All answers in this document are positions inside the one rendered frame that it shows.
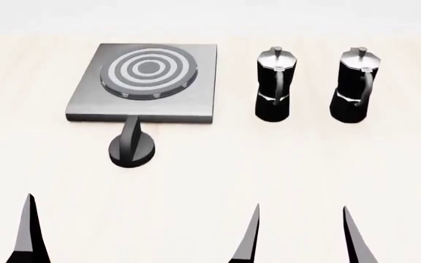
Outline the grey square stove base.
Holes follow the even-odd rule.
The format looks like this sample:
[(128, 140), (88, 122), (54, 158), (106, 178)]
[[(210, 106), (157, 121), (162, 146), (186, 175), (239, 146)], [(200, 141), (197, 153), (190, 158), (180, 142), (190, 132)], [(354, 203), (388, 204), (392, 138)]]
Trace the grey square stove base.
[[(194, 82), (172, 96), (154, 100), (120, 98), (106, 91), (100, 69), (111, 58), (141, 45), (170, 45), (189, 52), (198, 65)], [(215, 44), (102, 43), (65, 109), (69, 121), (124, 122), (138, 115), (143, 122), (211, 123), (218, 46)]]

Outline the black moka pot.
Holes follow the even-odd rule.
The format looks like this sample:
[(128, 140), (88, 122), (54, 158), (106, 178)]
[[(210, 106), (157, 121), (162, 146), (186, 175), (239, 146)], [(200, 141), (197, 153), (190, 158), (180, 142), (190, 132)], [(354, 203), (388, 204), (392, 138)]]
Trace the black moka pot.
[(343, 123), (359, 123), (368, 113), (373, 82), (381, 59), (366, 47), (343, 52), (338, 70), (338, 85), (330, 103), (330, 114)]
[(282, 47), (271, 47), (257, 58), (258, 91), (255, 115), (266, 122), (289, 117), (290, 86), (297, 59)]

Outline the round ringed stove burner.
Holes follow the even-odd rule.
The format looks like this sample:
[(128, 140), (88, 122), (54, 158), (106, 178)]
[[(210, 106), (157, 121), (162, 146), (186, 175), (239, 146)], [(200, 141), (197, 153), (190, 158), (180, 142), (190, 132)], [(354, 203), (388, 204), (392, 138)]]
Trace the round ringed stove burner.
[(154, 100), (178, 94), (197, 75), (197, 62), (189, 52), (170, 45), (141, 45), (111, 58), (99, 77), (115, 96)]

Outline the black stove knob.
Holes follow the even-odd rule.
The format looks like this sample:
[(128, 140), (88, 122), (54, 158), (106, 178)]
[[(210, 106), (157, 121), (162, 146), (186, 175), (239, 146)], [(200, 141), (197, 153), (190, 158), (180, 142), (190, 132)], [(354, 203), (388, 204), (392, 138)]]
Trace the black stove knob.
[(121, 134), (110, 142), (108, 148), (111, 162), (123, 168), (142, 166), (153, 158), (155, 152), (155, 143), (142, 131), (138, 115), (126, 118)]

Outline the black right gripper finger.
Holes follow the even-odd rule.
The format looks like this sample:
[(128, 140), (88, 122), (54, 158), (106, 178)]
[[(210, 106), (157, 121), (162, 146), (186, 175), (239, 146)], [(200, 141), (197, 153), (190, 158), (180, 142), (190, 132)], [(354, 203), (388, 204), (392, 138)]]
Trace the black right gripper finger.
[(378, 263), (360, 234), (347, 206), (343, 207), (343, 228), (349, 263)]
[(246, 233), (228, 263), (254, 263), (259, 232), (259, 204), (256, 205)]

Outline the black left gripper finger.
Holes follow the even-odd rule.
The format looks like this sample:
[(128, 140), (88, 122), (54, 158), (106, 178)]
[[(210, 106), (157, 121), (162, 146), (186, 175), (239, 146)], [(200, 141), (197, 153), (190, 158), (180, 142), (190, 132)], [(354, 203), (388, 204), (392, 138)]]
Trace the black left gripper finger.
[(27, 194), (14, 251), (6, 263), (50, 263), (42, 237), (35, 198), (32, 194)]

